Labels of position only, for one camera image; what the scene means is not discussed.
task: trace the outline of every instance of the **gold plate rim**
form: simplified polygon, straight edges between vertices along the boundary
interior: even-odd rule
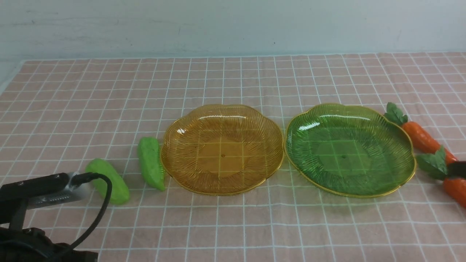
[[[413,165],[413,170],[412,170],[412,173],[409,175],[409,177],[407,179],[405,179],[405,181],[401,182],[397,187],[393,188],[392,190],[390,191],[387,191],[385,193],[382,193],[382,194],[377,194],[377,195],[353,195],[353,194],[346,194],[346,193],[341,193],[341,192],[338,192],[338,191],[334,191],[334,190],[331,190],[329,188],[326,188],[324,186],[321,186],[319,184],[317,184],[316,182],[314,182],[313,180],[311,180],[309,177],[307,177],[294,163],[293,161],[291,161],[291,158],[290,156],[288,155],[288,150],[287,150],[287,147],[286,147],[286,143],[287,143],[287,139],[286,137],[288,137],[288,129],[291,125],[291,123],[299,116],[301,115],[306,115],[306,114],[309,114],[311,112],[311,110],[315,109],[316,107],[319,107],[319,106],[323,106],[323,105],[338,105],[338,106],[342,106],[342,107],[358,107],[358,108],[365,108],[365,109],[368,109],[378,115],[380,115],[387,123],[391,124],[391,125],[394,125],[396,126],[399,130],[401,130],[403,132],[403,134],[408,138],[409,140],[409,143],[411,145],[411,155],[412,155],[412,158],[414,159],[414,165]],[[362,105],[344,105],[344,104],[340,104],[340,103],[321,103],[321,104],[318,104],[318,105],[315,105],[311,108],[309,108],[307,111],[301,113],[301,114],[298,114],[297,116],[293,117],[291,119],[291,121],[288,123],[287,127],[286,127],[286,130],[285,130],[285,138],[283,140],[283,151],[285,152],[285,155],[287,156],[287,159],[288,161],[290,162],[290,164],[299,172],[299,174],[301,174],[301,176],[303,176],[304,178],[306,178],[309,182],[311,182],[312,184],[314,184],[314,186],[316,186],[317,188],[320,188],[324,191],[327,191],[327,192],[330,192],[330,193],[333,193],[335,195],[339,195],[339,196],[344,196],[344,197],[351,197],[351,198],[360,198],[360,199],[367,199],[367,198],[377,198],[377,197],[383,197],[383,196],[386,196],[386,195],[389,195],[395,191],[397,191],[401,186],[403,186],[404,184],[406,184],[409,180],[411,180],[413,177],[414,177],[414,174],[416,173],[416,169],[417,169],[417,161],[416,161],[416,157],[414,155],[414,146],[412,144],[412,140],[411,138],[409,137],[408,133],[406,133],[406,131],[403,130],[403,128],[401,128],[400,126],[398,126],[397,124],[391,122],[390,120],[388,120],[384,115],[382,115],[381,113],[375,111],[374,109],[372,108],[369,108],[369,107],[366,107],[366,106],[362,106]]]
[[[162,167],[164,168],[164,170],[167,172],[167,174],[170,175],[171,178],[173,178],[173,180],[176,181],[176,183],[190,191],[190,192],[193,192],[193,193],[197,193],[197,194],[202,194],[202,195],[211,195],[211,196],[233,196],[233,195],[238,195],[238,194],[242,194],[242,193],[245,193],[245,192],[248,192],[248,191],[251,191],[253,189],[255,189],[256,187],[262,185],[267,179],[269,179],[272,175],[274,175],[281,167],[281,165],[283,164],[283,161],[285,159],[285,152],[284,152],[284,148],[283,148],[283,145],[285,143],[285,137],[283,136],[283,132],[281,130],[281,128],[278,126],[277,123],[275,123],[274,121],[272,121],[270,118],[264,116],[260,111],[258,111],[257,109],[251,107],[251,106],[248,106],[248,105],[245,105],[245,104],[219,104],[219,103],[215,103],[215,104],[205,104],[205,105],[202,105],[200,107],[197,107],[195,108],[194,110],[192,110],[191,112],[189,112],[188,114],[186,114],[184,117],[180,117],[178,118],[177,120],[175,120],[171,125],[168,126],[167,130],[172,126],[174,125],[176,122],[180,121],[181,119],[187,117],[188,115],[192,114],[194,111],[197,111],[197,110],[200,110],[201,108],[204,108],[204,107],[210,107],[210,106],[218,106],[218,107],[227,107],[227,106],[241,106],[241,107],[245,107],[245,108],[249,108],[249,109],[252,109],[254,111],[256,111],[261,117],[263,117],[264,119],[270,121],[272,123],[272,125],[276,126],[277,129],[280,131],[280,136],[281,136],[281,160],[280,160],[280,163],[278,164],[277,168],[274,169],[273,172],[270,172],[269,175],[267,175],[262,181],[260,181],[258,184],[254,185],[254,186],[250,186],[246,189],[242,189],[240,191],[237,191],[237,192],[234,192],[234,193],[205,193],[205,192],[202,192],[202,191],[197,191],[197,190],[193,190],[193,189],[190,189],[190,188],[187,188],[185,187],[184,185],[182,185],[172,174],[170,174],[170,172],[167,170],[167,168],[165,167],[165,164],[164,164],[164,161],[163,161],[163,158],[162,158],[162,154],[160,153],[159,154],[159,160],[160,160],[160,163],[162,164]],[[163,143],[162,143],[162,147],[160,148],[160,152],[162,152],[162,150],[164,149],[164,147],[166,147],[165,143],[167,141],[166,137],[167,137],[167,132],[165,132],[164,134],[164,140],[163,140]]]

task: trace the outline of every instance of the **toy vegetable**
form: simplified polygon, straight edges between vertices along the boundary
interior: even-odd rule
[[[113,166],[103,159],[94,159],[86,166],[86,172],[99,173],[105,175],[112,181],[112,194],[110,196],[110,203],[114,205],[122,205],[130,200],[130,190],[125,184],[123,178],[116,172]],[[105,198],[107,194],[107,183],[102,179],[92,181],[96,190],[100,195]]]
[[[160,149],[156,138],[143,137],[137,145],[139,166],[144,180],[151,187],[160,191],[165,190],[165,170],[160,163]]]
[[[431,178],[443,181],[443,189],[466,208],[466,162],[457,161],[445,163],[447,157],[443,146],[435,154],[420,154],[416,156],[419,168]]]
[[[384,116],[391,122],[401,126],[403,130],[411,138],[414,148],[428,154],[435,154],[440,149],[440,144],[427,133],[418,123],[408,121],[408,116],[404,115],[403,112],[394,104],[389,102],[387,104],[387,112]],[[453,156],[447,149],[445,149],[445,161],[446,164],[457,162],[456,157]]]

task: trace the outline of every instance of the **green glass plate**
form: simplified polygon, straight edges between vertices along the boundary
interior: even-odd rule
[[[325,103],[296,116],[286,130],[285,151],[309,181],[348,197],[390,194],[416,170],[405,131],[362,106]]]

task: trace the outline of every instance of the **toy cucumber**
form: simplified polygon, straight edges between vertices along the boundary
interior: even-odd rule
[[[164,177],[165,170],[160,163],[160,149],[155,138],[143,137],[137,145],[137,157],[141,174],[151,187],[160,191],[165,190]]]
[[[99,173],[107,176],[112,181],[112,195],[110,203],[121,205],[130,200],[130,190],[126,186],[123,178],[116,172],[112,165],[103,159],[94,159],[86,166],[86,172]],[[92,181],[97,191],[104,198],[107,193],[107,183],[102,179]]]

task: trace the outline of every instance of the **plate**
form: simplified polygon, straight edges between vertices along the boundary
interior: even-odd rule
[[[209,195],[251,190],[283,162],[283,135],[245,105],[204,105],[175,121],[161,150],[165,170],[185,189]]]
[[[390,194],[416,170],[405,131],[362,106],[317,105],[291,120],[285,139],[294,167],[319,188],[342,196]]]

